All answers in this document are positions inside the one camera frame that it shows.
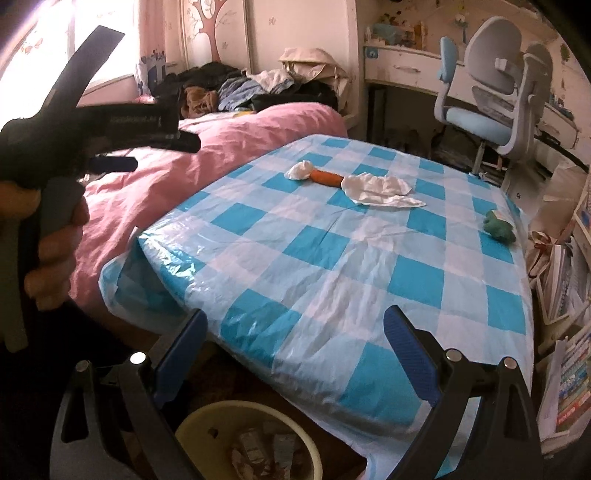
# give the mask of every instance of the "white tissue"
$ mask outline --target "white tissue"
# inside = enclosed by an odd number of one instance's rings
[[[314,170],[314,164],[310,160],[303,160],[287,170],[285,178],[288,180],[307,180],[310,178],[312,170]]]
[[[376,177],[371,173],[349,175],[340,184],[345,195],[357,204],[376,207],[424,207],[420,200],[407,197],[411,187],[396,177]]]

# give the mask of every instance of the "brown cloth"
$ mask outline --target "brown cloth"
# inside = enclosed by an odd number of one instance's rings
[[[185,88],[186,100],[181,107],[184,118],[199,118],[206,113],[217,112],[217,92],[201,87]]]

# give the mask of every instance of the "finger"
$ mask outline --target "finger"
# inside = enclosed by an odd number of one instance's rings
[[[29,272],[25,277],[25,292],[32,299],[49,295],[70,278],[75,268],[76,259],[68,257],[62,262]]]
[[[0,181],[0,218],[27,218],[37,210],[39,202],[39,190],[27,190],[11,181]]]
[[[86,203],[86,199],[82,197],[76,208],[74,209],[74,213],[72,214],[72,223],[78,226],[84,226],[90,220],[90,213],[88,211],[88,204]]]
[[[70,293],[70,281],[66,280],[59,288],[55,289],[51,294],[39,297],[35,304],[37,310],[44,312],[47,310],[55,310],[59,308],[67,299]]]
[[[82,240],[82,227],[67,225],[39,242],[39,261],[52,262],[71,256]]]

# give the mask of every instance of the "blue checkered tablecloth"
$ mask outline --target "blue checkered tablecloth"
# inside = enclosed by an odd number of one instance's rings
[[[406,180],[418,209],[356,206],[341,190],[284,173],[300,160],[341,175]],[[103,269],[110,310],[163,332],[201,308],[212,338],[386,478],[429,407],[383,331],[399,305],[444,348],[531,381],[533,326],[522,235],[508,248],[482,230],[520,211],[497,188],[437,163],[312,135],[228,174],[142,232]],[[465,445],[470,404],[445,469]]]

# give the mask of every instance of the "pink blanket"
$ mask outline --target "pink blanket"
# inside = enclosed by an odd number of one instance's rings
[[[276,148],[311,134],[346,137],[345,123],[318,103],[291,103],[256,115],[181,127],[199,134],[198,154],[137,148],[133,173],[108,174],[86,188],[90,223],[77,251],[71,297],[89,315],[116,323],[100,296],[98,278],[106,262],[123,253],[134,227],[145,229],[205,186]]]

